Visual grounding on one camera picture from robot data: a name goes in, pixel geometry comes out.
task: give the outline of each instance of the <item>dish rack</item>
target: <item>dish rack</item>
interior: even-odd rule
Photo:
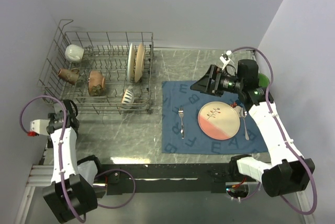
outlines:
[[[146,111],[152,113],[151,79],[153,63],[152,32],[90,32],[64,31],[73,20],[60,20],[43,65],[37,86],[46,95],[58,99],[73,100],[79,111],[92,111],[97,114],[109,111]],[[127,82],[127,65],[130,44],[143,43],[145,49],[144,72],[141,80]],[[65,58],[68,45],[75,44],[85,49],[80,63],[70,63]],[[71,85],[57,76],[61,68],[78,68],[80,77]],[[101,96],[91,97],[88,94],[88,77],[91,70],[98,70],[105,77],[106,89]],[[127,88],[135,95],[133,104],[122,104],[121,100]],[[53,105],[50,99],[44,100]]]

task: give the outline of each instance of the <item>ceramic plate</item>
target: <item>ceramic plate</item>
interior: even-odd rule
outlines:
[[[130,82],[131,79],[134,78],[134,57],[135,57],[135,49],[132,43],[129,47],[129,55],[128,55],[128,68],[127,68],[127,81]]]
[[[240,117],[229,105],[210,102],[199,111],[198,123],[201,130],[209,137],[226,140],[239,131]]]
[[[144,70],[144,47],[143,44],[141,43],[140,46],[138,47],[136,55],[136,66],[135,66],[135,77],[134,77],[135,82],[138,82],[141,79],[143,75],[143,70]]]

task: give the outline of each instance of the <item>spoon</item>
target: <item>spoon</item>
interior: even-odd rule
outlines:
[[[247,126],[245,125],[245,117],[247,116],[247,114],[248,113],[245,110],[245,108],[241,107],[241,109],[239,110],[239,116],[240,116],[240,118],[243,118],[243,121],[244,121],[245,139],[249,140],[249,135],[248,135],[248,132],[247,132]]]

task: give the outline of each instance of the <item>pink and white plate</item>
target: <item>pink and white plate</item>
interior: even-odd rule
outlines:
[[[223,102],[204,105],[199,111],[198,123],[206,135],[217,140],[230,139],[240,129],[239,115]]]

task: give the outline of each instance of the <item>marble countertop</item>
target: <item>marble countertop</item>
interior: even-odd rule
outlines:
[[[104,164],[130,163],[222,163],[234,155],[199,155],[162,153],[162,82],[198,80],[210,64],[222,66],[219,57],[223,50],[156,49],[153,59],[153,113],[86,114],[80,113],[77,159],[96,155]],[[233,62],[254,58],[253,52],[234,54]],[[268,153],[254,153],[261,161],[269,162]],[[52,149],[47,151],[45,164],[53,163]]]

